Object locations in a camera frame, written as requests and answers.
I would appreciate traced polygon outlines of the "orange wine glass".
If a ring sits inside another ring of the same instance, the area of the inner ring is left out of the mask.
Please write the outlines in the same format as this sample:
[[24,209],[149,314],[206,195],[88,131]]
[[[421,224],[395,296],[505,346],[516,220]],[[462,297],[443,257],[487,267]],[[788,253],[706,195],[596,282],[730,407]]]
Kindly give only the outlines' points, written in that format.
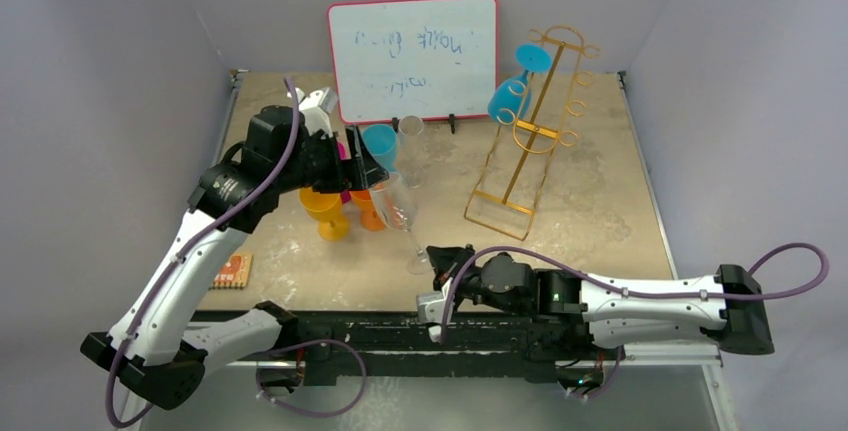
[[351,191],[350,196],[360,211],[360,224],[364,229],[379,232],[386,228],[382,219],[378,216],[368,190]]

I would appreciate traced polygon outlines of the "yellow wine glass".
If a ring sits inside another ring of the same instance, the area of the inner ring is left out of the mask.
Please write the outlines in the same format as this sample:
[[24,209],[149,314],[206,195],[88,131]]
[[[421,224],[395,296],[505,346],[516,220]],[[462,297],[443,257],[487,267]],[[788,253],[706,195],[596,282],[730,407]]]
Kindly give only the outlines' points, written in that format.
[[322,239],[339,241],[347,236],[350,223],[342,212],[339,193],[326,194],[303,188],[298,197],[307,214],[317,222],[318,234]]

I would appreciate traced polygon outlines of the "light blue wine glass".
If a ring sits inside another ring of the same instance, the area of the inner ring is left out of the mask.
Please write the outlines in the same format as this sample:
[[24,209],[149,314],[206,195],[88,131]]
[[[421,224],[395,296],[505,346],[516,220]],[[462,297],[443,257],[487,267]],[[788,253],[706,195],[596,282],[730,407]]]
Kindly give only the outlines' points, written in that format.
[[362,132],[362,137],[367,150],[376,162],[390,173],[395,173],[398,151],[395,130],[387,124],[375,124],[368,126]]

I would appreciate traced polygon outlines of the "clear wine glass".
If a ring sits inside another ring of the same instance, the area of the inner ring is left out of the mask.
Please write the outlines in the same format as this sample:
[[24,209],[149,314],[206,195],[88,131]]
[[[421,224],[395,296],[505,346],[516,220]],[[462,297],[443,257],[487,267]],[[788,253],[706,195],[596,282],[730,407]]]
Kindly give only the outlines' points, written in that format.
[[406,116],[399,121],[398,138],[403,154],[400,171],[410,188],[419,188],[426,181],[426,170],[420,162],[424,132],[424,122],[418,116]]
[[385,226],[403,232],[413,248],[407,271],[413,275],[431,273],[428,255],[414,232],[419,206],[402,176],[390,173],[387,180],[370,188],[369,194],[377,215]]

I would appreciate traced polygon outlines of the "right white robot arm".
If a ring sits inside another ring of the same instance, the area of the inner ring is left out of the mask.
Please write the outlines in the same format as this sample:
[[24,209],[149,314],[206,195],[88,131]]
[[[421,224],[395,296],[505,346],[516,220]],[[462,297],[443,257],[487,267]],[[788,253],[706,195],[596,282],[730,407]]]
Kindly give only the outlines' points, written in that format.
[[470,300],[506,314],[550,324],[552,337],[530,345],[559,346],[584,358],[630,343],[713,342],[725,352],[769,355],[774,343],[762,288],[743,267],[679,280],[620,279],[562,268],[534,268],[500,251],[477,264],[475,250],[429,246],[433,289],[416,297],[418,320],[441,343],[453,313]]

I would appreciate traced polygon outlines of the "pink wine glass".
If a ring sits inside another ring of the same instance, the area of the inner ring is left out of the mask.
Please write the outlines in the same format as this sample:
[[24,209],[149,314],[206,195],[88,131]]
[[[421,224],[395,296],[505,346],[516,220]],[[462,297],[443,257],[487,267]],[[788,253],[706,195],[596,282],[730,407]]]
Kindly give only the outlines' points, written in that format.
[[[338,148],[340,158],[342,160],[345,160],[347,158],[347,150],[346,150],[345,146],[341,142],[338,142],[337,148]],[[340,198],[341,198],[342,204],[346,204],[351,200],[350,194],[347,190],[340,193]]]

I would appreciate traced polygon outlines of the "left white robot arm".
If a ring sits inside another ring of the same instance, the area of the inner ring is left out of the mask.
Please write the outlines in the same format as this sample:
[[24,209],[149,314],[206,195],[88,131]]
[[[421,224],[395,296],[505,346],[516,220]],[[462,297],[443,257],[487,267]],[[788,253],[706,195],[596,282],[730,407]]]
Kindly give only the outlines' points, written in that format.
[[88,334],[81,353],[150,405],[172,410],[202,379],[244,357],[292,356],[314,336],[281,306],[265,301],[198,332],[195,310],[218,272],[283,194],[310,189],[322,197],[366,190],[389,178],[354,125],[342,157],[335,133],[310,128],[303,111],[267,106],[243,141],[207,169],[191,194],[178,233],[128,312],[109,330]]

